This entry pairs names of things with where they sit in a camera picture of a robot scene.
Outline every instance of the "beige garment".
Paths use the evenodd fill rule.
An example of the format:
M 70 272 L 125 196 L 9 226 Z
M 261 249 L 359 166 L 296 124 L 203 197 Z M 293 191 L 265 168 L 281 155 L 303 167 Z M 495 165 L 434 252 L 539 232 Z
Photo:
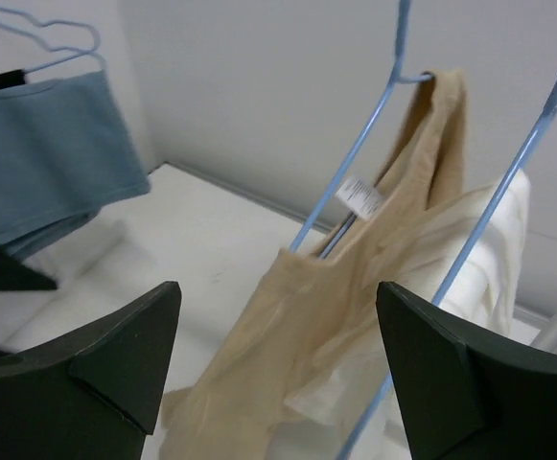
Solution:
M 321 367 L 313 363 L 317 351 L 370 327 L 378 283 L 392 279 L 400 258 L 375 266 L 374 276 L 369 262 L 379 251 L 407 247 L 407 241 L 395 249 L 379 243 L 461 193 L 465 84 L 459 71 L 434 75 L 419 85 L 377 178 L 388 196 L 381 211 L 357 220 L 327 260 L 317 256 L 336 230 L 310 256 L 279 252 L 196 385 L 166 397 L 162 460 L 264 459 L 276 426 L 300 418 L 285 397 L 326 376 L 332 357 L 350 343 L 330 347 Z
M 376 280 L 395 258 L 392 280 L 431 301 L 472 233 L 499 181 L 445 201 L 381 241 L 389 248 L 370 260 L 365 280 Z M 508 335 L 527 228 L 529 180 L 517 172 L 439 308 L 498 334 Z M 334 335 L 312 358 L 313 378 L 285 404 L 308 419 L 334 426 L 342 441 L 388 372 L 377 315 L 371 311 Z M 364 451 L 379 451 L 383 414 Z

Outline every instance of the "gray-blue fabric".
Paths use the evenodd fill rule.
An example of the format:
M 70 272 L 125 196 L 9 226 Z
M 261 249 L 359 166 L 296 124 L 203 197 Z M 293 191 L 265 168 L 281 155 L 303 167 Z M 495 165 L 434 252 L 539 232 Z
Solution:
M 0 90 L 0 246 L 24 259 L 150 183 L 106 75 Z

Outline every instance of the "sheer beige fabric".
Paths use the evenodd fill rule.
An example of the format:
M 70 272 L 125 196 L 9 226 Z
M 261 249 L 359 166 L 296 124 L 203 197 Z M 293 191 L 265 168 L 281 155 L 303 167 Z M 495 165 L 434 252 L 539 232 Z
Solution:
M 419 85 L 377 177 L 387 197 L 380 212 L 356 220 L 324 261 L 318 254 L 339 227 L 309 256 L 279 252 L 197 383 L 166 395 L 162 460 L 264 459 L 276 426 L 302 417 L 285 399 L 322 385 L 370 337 L 381 342 L 376 289 L 393 279 L 416 238 L 404 230 L 462 189 L 464 80 L 459 71 L 433 75 Z M 382 245 L 398 232 L 406 238 Z M 353 414 L 371 400 L 383 374 L 364 385 Z M 348 430 L 354 421 L 337 422 Z

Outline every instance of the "blue wire hanger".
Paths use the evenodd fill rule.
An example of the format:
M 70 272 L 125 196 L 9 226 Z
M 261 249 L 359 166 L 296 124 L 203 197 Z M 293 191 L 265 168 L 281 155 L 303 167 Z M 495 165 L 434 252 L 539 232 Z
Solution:
M 339 165 L 339 168 L 337 169 L 336 174 L 334 175 L 331 182 L 329 183 L 329 186 L 325 190 L 325 193 L 323 194 L 321 199 L 318 200 L 313 211 L 308 216 L 308 219 L 306 220 L 306 222 L 304 222 L 304 225 L 301 227 L 301 230 L 299 230 L 299 233 L 295 237 L 295 240 L 293 240 L 293 243 L 290 245 L 291 252 L 297 251 L 302 241 L 306 238 L 306 235 L 308 235 L 308 232 L 310 232 L 310 230 L 313 228 L 313 225 L 318 219 L 318 216 L 322 212 L 323 208 L 336 192 L 337 186 L 342 180 L 342 177 L 346 174 L 346 171 L 353 163 L 353 160 L 355 160 L 355 157 L 359 153 L 359 150 L 363 145 L 363 143 L 365 142 L 367 135 L 370 133 L 372 126 L 378 120 L 378 117 L 383 111 L 384 106 L 386 105 L 389 98 L 391 97 L 395 85 L 397 83 L 417 83 L 417 82 L 427 81 L 431 79 L 431 75 L 425 75 L 425 74 L 414 78 L 402 76 L 402 67 L 404 66 L 404 59 L 406 56 L 406 36 L 407 36 L 407 28 L 408 28 L 408 14 L 410 11 L 410 3 L 411 3 L 410 0 L 400 0 L 397 33 L 395 35 L 395 51 L 394 51 L 395 61 L 393 63 L 393 70 L 391 70 L 391 75 L 389 76 L 389 81 L 386 84 L 386 88 L 384 89 L 383 95 L 381 96 L 381 99 L 379 100 L 376 108 L 374 109 L 374 112 L 372 112 L 372 115 L 370 116 L 369 120 L 363 127 L 363 130 L 361 131 L 359 137 L 355 141 L 355 144 L 351 147 L 348 154 L 346 155 L 344 160 L 342 160 L 342 163 Z M 351 214 L 349 218 L 346 220 L 346 222 L 344 223 L 344 225 L 342 226 L 342 228 L 337 232 L 334 238 L 330 241 L 329 245 L 323 250 L 320 256 L 321 259 L 327 257 L 327 254 L 329 254 L 331 249 L 336 245 L 336 243 L 339 241 L 342 235 L 344 235 L 346 230 L 348 230 L 348 228 L 352 225 L 354 221 L 355 221 L 355 216 Z
M 80 48 L 74 48 L 74 47 L 71 47 L 71 46 L 53 47 L 53 46 L 49 45 L 48 42 L 45 41 L 43 38 L 41 38 L 41 37 L 39 37 L 35 34 L 31 34 L 30 32 L 23 31 L 21 29 L 17 29 L 13 26 L 10 26 L 8 24 L 4 24 L 4 23 L 0 22 L 0 29 L 2 29 L 4 31 L 7 31 L 7 32 L 11 32 L 13 34 L 26 36 L 26 37 L 30 38 L 31 40 L 33 40 L 42 49 L 44 49 L 45 51 L 47 51 L 49 53 L 55 53 L 55 52 L 60 52 L 60 51 L 68 51 L 68 52 L 74 53 L 73 55 L 71 55 L 69 57 L 61 57 L 61 58 L 58 58 L 56 60 L 53 60 L 52 62 L 48 62 L 48 63 L 45 63 L 45 64 L 41 64 L 41 65 L 37 65 L 35 67 L 30 67 L 28 69 L 25 69 L 24 71 L 25 71 L 26 74 L 31 74 L 32 72 L 37 72 L 38 70 L 47 69 L 48 67 L 52 67 L 54 65 L 61 64 L 63 62 L 66 62 L 68 60 L 72 60 L 72 59 L 75 59 L 75 58 L 80 58 L 82 56 L 91 56 L 91 57 L 95 58 L 96 60 L 99 61 L 102 69 L 105 69 L 105 59 L 103 57 L 101 57 L 99 54 L 96 53 L 96 51 L 99 49 L 99 47 L 101 45 L 101 37 L 100 37 L 99 32 L 97 31 L 97 29 L 95 29 L 90 24 L 85 24 L 85 23 L 76 22 L 76 21 L 61 20 L 61 19 L 56 19 L 56 20 L 52 20 L 52 21 L 48 21 L 48 22 L 41 22 L 36 17 L 32 16 L 31 14 L 29 14 L 25 11 L 14 10 L 14 9 L 4 8 L 4 7 L 0 7 L 0 12 L 21 16 L 21 17 L 23 17 L 24 19 L 26 19 L 27 21 L 29 21 L 31 24 L 33 24 L 34 26 L 36 26 L 38 28 L 50 27 L 50 26 L 54 26 L 54 25 L 64 25 L 64 26 L 72 26 L 72 27 L 83 28 L 83 29 L 86 29 L 88 32 L 90 32 L 90 34 L 93 38 L 93 46 L 88 50 L 83 50 L 83 49 L 80 49 Z
M 489 204 L 483 211 L 482 215 L 480 216 L 480 219 L 476 223 L 474 230 L 472 231 L 472 233 L 464 243 L 463 248 L 461 249 L 459 254 L 457 255 L 455 261 L 453 262 L 453 265 L 449 269 L 446 278 L 440 284 L 440 287 L 435 293 L 435 295 L 433 296 L 433 299 L 431 299 L 431 302 L 436 307 L 439 306 L 442 300 L 444 299 L 444 296 L 446 295 L 449 288 L 451 287 L 455 277 L 457 276 L 457 273 L 459 273 L 459 270 L 465 264 L 466 260 L 468 259 L 468 256 L 470 255 L 470 252 L 476 245 L 476 242 L 483 234 L 485 227 L 487 226 L 487 223 L 489 223 L 491 216 L 495 212 L 496 208 L 501 202 L 501 199 L 503 198 L 506 191 L 508 190 L 510 183 L 515 178 L 517 171 L 525 166 L 527 160 L 530 158 L 534 150 L 538 147 L 538 144 L 542 140 L 543 136 L 548 130 L 548 127 L 550 126 L 550 124 L 552 123 L 556 115 L 557 115 L 557 81 L 553 85 L 553 89 L 548 95 L 548 99 L 546 99 L 546 103 L 545 106 L 543 107 L 540 117 L 538 117 L 538 120 L 536 121 L 534 127 L 532 127 L 531 131 L 525 138 L 525 141 L 523 142 L 521 148 L 519 149 L 517 156 L 511 163 L 510 167 L 508 168 L 508 171 L 506 172 L 503 179 L 501 180 L 498 187 L 496 188 L 496 191 L 493 193 L 493 196 L 491 197 Z M 376 394 L 376 396 L 374 397 L 370 405 L 365 409 L 365 411 L 361 415 L 360 419 L 355 425 L 355 428 L 349 435 L 346 444 L 344 445 L 341 452 L 337 456 L 337 460 L 348 460 L 348 458 L 350 458 L 351 451 L 353 450 L 353 447 L 357 443 L 357 440 L 363 433 L 363 430 L 369 423 L 370 419 L 374 415 L 374 412 L 376 411 L 379 404 L 384 399 L 384 397 L 386 396 L 386 394 L 388 393 L 392 385 L 393 385 L 393 379 L 389 374 L 384 380 L 383 386 L 381 386 L 380 390 L 378 391 L 378 393 Z

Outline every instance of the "clothing tag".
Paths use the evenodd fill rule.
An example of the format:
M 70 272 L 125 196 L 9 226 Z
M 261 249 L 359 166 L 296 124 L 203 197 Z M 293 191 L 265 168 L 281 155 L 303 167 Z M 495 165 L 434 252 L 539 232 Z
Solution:
M 356 177 L 346 179 L 336 192 L 336 197 L 353 213 L 365 220 L 370 220 L 383 202 L 383 197 L 378 190 Z

